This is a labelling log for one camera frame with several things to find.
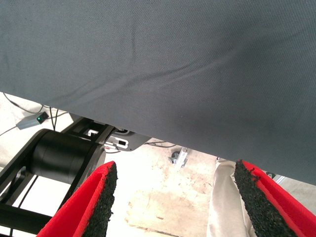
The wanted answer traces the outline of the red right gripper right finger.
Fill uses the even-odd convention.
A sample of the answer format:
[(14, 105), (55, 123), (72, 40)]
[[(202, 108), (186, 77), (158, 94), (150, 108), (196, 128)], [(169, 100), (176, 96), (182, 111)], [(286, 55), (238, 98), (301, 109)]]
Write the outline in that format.
[(316, 235), (316, 216), (260, 168), (239, 160), (234, 177), (256, 236)]

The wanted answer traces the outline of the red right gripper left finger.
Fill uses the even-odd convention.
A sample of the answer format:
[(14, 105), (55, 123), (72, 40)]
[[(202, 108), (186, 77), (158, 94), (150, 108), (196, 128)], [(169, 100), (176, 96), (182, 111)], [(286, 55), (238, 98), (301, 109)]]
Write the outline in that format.
[(39, 237), (105, 237), (115, 201), (117, 166), (98, 167), (37, 234)]

